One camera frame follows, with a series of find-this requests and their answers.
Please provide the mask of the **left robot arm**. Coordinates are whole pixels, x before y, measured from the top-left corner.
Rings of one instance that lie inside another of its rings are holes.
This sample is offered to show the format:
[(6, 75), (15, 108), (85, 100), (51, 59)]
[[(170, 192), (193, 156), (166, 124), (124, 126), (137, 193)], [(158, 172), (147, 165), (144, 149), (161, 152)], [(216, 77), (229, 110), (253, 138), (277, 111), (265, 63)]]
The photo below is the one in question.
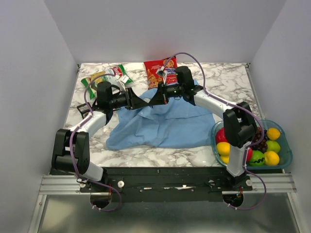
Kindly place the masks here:
[(98, 84), (96, 103), (90, 113), (76, 126), (56, 132), (52, 154), (52, 168), (91, 180), (91, 186), (98, 192), (107, 188), (108, 180), (103, 177), (104, 169), (90, 161), (89, 139), (110, 121), (114, 109), (134, 110), (148, 105), (131, 88), (113, 94), (113, 87), (110, 82)]

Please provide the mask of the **light blue shirt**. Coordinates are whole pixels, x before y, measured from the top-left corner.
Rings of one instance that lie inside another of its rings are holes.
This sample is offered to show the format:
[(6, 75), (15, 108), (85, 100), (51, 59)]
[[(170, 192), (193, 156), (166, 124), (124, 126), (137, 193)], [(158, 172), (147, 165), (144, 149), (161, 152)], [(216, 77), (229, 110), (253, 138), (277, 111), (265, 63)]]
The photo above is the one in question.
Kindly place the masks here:
[(215, 125), (211, 111), (179, 98), (135, 110), (122, 107), (118, 119), (106, 141), (109, 150), (142, 145), (173, 149), (207, 146)]

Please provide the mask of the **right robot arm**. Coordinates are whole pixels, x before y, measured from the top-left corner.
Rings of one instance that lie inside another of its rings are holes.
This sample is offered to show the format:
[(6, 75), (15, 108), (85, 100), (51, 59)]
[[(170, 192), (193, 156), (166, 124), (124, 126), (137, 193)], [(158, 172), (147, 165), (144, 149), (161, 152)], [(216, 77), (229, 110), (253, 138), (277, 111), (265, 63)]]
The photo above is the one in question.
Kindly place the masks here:
[(246, 156), (248, 148), (258, 131), (250, 106), (246, 102), (234, 103), (214, 94), (208, 93), (203, 86), (196, 85), (192, 73), (187, 66), (176, 70), (177, 84), (166, 85), (167, 73), (164, 67), (156, 74), (163, 81), (158, 83), (156, 94), (149, 101), (149, 106), (167, 104), (170, 98), (182, 97), (184, 101), (210, 110), (223, 120), (225, 137), (230, 144), (230, 155), (226, 170), (229, 175), (224, 177), (224, 186), (235, 190), (241, 185), (246, 173)]

